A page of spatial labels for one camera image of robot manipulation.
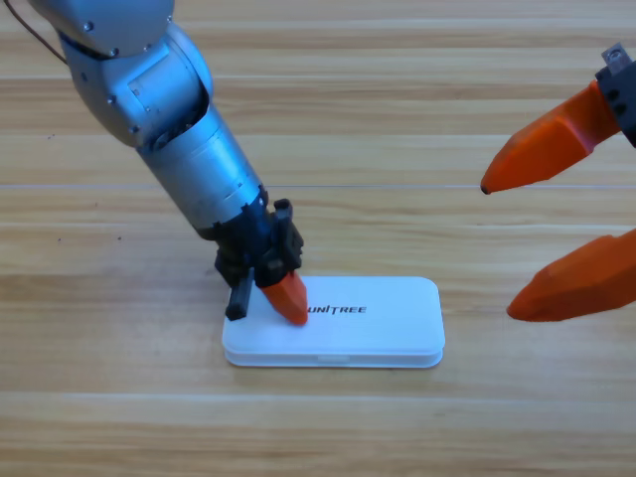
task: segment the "orange fingertip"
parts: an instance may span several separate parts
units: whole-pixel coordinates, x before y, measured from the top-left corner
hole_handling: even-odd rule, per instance
[[[273,308],[294,325],[307,323],[307,288],[300,275],[294,271],[275,285],[261,288]]]
[[[561,321],[636,301],[636,231],[605,236],[541,270],[508,307],[524,321]]]
[[[485,194],[546,181],[620,131],[598,83],[514,134],[487,169]]]

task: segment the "unitree logo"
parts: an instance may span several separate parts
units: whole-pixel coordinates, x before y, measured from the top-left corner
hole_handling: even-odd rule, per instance
[[[366,306],[333,306],[327,305],[324,307],[321,306],[310,306],[307,310],[309,313],[331,313],[335,315],[336,313],[367,313]]]

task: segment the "robotic arm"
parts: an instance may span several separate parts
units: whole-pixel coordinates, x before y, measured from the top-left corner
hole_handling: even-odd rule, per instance
[[[29,0],[58,32],[79,96],[103,127],[135,148],[202,239],[232,288],[231,320],[252,284],[291,323],[307,321],[297,273],[303,239],[289,201],[268,196],[212,103],[212,76],[173,23],[174,0]]]

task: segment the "metal bracket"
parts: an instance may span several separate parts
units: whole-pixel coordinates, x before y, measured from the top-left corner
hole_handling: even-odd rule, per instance
[[[632,59],[620,43],[605,50],[601,56],[613,76],[618,75],[632,64]]]

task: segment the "white plastic box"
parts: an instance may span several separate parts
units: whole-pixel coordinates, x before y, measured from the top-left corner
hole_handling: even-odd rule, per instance
[[[309,321],[288,323],[254,287],[245,318],[226,318],[228,361],[247,367],[430,368],[444,327],[435,284],[421,277],[305,276]]]

